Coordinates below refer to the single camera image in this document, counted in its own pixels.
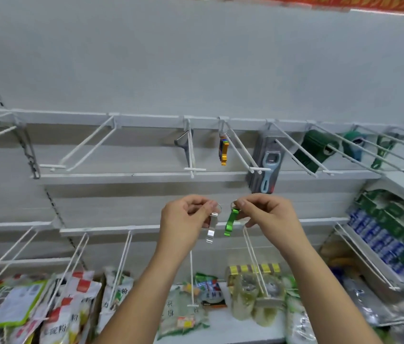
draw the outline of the green bottle opener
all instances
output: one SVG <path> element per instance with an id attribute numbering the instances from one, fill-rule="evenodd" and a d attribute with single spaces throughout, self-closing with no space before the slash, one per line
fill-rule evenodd
<path id="1" fill-rule="evenodd" d="M 228 222 L 226 223 L 226 227 L 224 228 L 224 235 L 230 237 L 232 232 L 232 226 L 234 225 L 234 221 L 237 219 L 240 210 L 235 207 L 235 204 L 231 204 L 231 214 L 229 215 Z"/>

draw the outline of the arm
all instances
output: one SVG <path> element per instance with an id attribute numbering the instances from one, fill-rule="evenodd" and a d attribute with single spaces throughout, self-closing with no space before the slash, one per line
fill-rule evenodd
<path id="1" fill-rule="evenodd" d="M 237 206 L 239 218 L 250 217 L 246 226 L 257 223 L 288 262 L 319 343 L 382 343 L 308 241 L 289 200 L 258 193 Z"/>
<path id="2" fill-rule="evenodd" d="M 217 203 L 190 195 L 165 205 L 159 240 L 141 277 L 94 344 L 150 344 L 176 272 Z"/>

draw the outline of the hand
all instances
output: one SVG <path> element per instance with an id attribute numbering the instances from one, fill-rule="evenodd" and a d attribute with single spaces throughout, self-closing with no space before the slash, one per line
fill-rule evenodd
<path id="1" fill-rule="evenodd" d="M 196 244 L 204 222 L 218 204 L 200 195 L 188 195 L 165 205 L 161 212 L 156 253 L 178 265 Z"/>
<path id="2" fill-rule="evenodd" d="M 251 194 L 235 202 L 238 219 L 249 217 L 247 227 L 258 224 L 264 236 L 287 258 L 310 245 L 291 201 L 270 194 Z"/>

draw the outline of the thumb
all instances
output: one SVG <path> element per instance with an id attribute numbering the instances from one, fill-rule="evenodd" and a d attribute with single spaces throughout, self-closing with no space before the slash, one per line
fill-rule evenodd
<path id="1" fill-rule="evenodd" d="M 247 200 L 237 200 L 235 204 L 243 211 L 245 216 L 248 216 L 256 223 L 261 223 L 266 212 L 262 211 L 255 204 L 247 201 Z"/>
<path id="2" fill-rule="evenodd" d="M 197 212 L 192 215 L 192 219 L 197 223 L 197 227 L 202 228 L 205 220 L 210 216 L 210 214 L 216 209 L 218 203 L 214 200 L 206 202 L 202 205 Z"/>

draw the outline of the white wall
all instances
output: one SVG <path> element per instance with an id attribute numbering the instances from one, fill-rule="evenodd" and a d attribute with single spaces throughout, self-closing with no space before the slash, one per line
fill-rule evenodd
<path id="1" fill-rule="evenodd" d="M 191 0 L 0 0 L 0 96 L 7 108 L 404 123 L 404 17 Z M 92 130 L 29 126 L 40 163 L 57 162 Z M 123 128 L 76 171 L 181 171 L 183 151 L 173 146 L 179 132 Z M 255 133 L 239 136 L 254 147 Z M 242 171 L 233 153 L 221 167 L 217 138 L 216 132 L 196 130 L 198 164 L 208 171 Z M 11 135 L 0 138 L 0 221 L 53 219 L 43 186 L 30 179 L 26 163 Z M 357 168 L 339 156 L 327 165 Z M 288 158 L 282 169 L 299 168 Z M 332 217 L 344 214 L 362 185 L 279 181 L 275 192 L 294 201 L 300 218 Z M 230 202 L 248 193 L 244 183 L 197 180 L 48 190 L 69 228 L 157 224 L 165 202 L 188 193 L 218 200 L 225 219 Z M 330 231 L 306 229 L 316 247 Z M 2 237 L 0 253 L 15 238 Z M 156 238 L 134 237 L 128 268 L 136 275 Z M 93 238 L 85 253 L 88 266 L 118 261 L 120 239 Z M 280 259 L 263 238 L 255 237 L 254 244 L 262 261 Z M 26 256 L 72 251 L 57 236 L 32 245 Z M 202 239 L 194 256 L 196 270 L 222 276 L 225 266 L 245 263 L 248 255 L 238 236 L 219 237 L 210 246 Z"/>

